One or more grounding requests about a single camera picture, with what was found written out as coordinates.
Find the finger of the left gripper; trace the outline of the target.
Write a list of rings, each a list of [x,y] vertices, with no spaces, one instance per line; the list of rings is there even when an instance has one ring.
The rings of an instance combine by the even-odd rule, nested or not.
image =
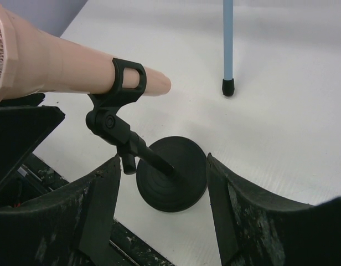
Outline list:
[[[0,191],[39,144],[64,120],[42,93],[0,102]]]

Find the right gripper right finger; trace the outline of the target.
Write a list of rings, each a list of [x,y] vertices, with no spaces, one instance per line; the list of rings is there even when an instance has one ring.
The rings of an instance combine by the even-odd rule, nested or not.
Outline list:
[[[284,198],[212,155],[206,177],[222,265],[341,265],[341,197],[316,206]]]

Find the pink microphone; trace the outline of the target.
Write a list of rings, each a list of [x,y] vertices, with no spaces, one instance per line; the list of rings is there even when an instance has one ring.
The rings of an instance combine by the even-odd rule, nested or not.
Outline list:
[[[34,93],[103,94],[115,56],[53,36],[0,4],[0,102]]]

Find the black microphone stand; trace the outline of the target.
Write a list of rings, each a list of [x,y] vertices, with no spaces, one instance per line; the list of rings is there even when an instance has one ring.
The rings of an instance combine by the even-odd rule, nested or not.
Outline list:
[[[198,144],[170,136],[147,146],[130,125],[117,116],[119,109],[136,102],[146,91],[144,67],[135,62],[112,60],[115,82],[106,94],[93,94],[94,108],[87,127],[117,148],[125,174],[135,175],[142,198],[163,212],[180,212],[196,204],[207,188],[206,155]]]

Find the blue music stand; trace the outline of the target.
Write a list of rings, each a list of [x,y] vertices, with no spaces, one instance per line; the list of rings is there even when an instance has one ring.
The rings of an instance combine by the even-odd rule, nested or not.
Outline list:
[[[223,95],[230,97],[234,94],[233,72],[233,43],[234,43],[234,1],[223,0],[223,52],[224,77],[222,83]]]

